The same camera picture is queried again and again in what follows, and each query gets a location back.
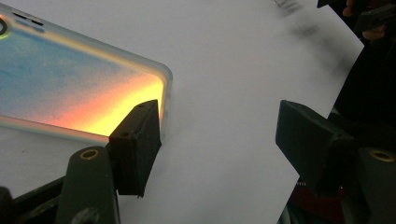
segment orange light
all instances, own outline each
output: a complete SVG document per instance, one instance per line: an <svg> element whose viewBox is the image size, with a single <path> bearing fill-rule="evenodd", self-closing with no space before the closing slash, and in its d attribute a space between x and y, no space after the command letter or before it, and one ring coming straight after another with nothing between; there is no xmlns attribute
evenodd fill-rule
<svg viewBox="0 0 396 224"><path fill-rule="evenodd" d="M136 105L149 100L158 100L161 120L163 88L163 82L155 76L131 78L116 88L106 90L104 87L103 91L97 92L92 101L65 110L60 115L54 115L57 119L47 119L45 123L110 136Z"/></svg>

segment clamp jaw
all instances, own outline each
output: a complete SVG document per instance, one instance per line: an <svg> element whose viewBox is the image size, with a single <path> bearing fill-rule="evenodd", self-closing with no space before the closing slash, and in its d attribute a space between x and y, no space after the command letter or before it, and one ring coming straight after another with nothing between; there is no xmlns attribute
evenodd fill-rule
<svg viewBox="0 0 396 224"><path fill-rule="evenodd" d="M158 102L137 105L106 147L73 154L64 177L16 199L0 188L0 223L120 223L116 190L143 197L160 146Z"/></svg>
<svg viewBox="0 0 396 224"><path fill-rule="evenodd" d="M346 223L396 223L391 127L329 121L305 105L282 101L276 144L314 195L335 198L344 191Z"/></svg>

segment white surface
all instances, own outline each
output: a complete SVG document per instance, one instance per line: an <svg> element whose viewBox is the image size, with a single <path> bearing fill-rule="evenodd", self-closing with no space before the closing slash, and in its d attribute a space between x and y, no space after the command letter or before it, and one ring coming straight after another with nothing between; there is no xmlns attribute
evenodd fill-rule
<svg viewBox="0 0 396 224"><path fill-rule="evenodd" d="M121 223L276 223L297 174L275 144L279 101L327 116L362 49L328 7L289 0L1 0L169 66L163 147ZM21 195L88 144L0 129L0 185Z"/></svg>

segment metal ring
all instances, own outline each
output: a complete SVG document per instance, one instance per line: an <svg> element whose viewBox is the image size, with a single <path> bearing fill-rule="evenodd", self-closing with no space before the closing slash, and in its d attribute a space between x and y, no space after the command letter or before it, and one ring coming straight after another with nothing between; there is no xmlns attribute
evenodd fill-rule
<svg viewBox="0 0 396 224"><path fill-rule="evenodd" d="M379 161L385 161L385 162L394 162L395 161L395 157L392 154L388 153L385 150L381 150L381 149L371 149L370 155Z"/></svg>
<svg viewBox="0 0 396 224"><path fill-rule="evenodd" d="M99 151L96 149L88 149L86 151L83 151L81 154L79 154L79 157L82 158L83 160L90 161L95 159L99 155Z"/></svg>

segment screw hole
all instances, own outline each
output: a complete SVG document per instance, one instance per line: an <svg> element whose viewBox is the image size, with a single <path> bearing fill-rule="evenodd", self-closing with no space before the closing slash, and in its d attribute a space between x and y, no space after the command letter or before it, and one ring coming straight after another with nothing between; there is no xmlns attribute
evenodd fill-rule
<svg viewBox="0 0 396 224"><path fill-rule="evenodd" d="M6 33L6 30L7 30L7 24L6 24L6 22L3 21L3 20L0 18L0 35L5 34L5 33Z"/></svg>
<svg viewBox="0 0 396 224"><path fill-rule="evenodd" d="M83 159L83 160L92 160L95 157L97 157L99 155L99 151L96 149L89 149L86 150L84 152L82 152L79 156Z"/></svg>
<svg viewBox="0 0 396 224"><path fill-rule="evenodd" d="M383 151L379 149L371 150L370 155L379 161L385 161L385 162L395 161L393 155L389 154L387 151Z"/></svg>

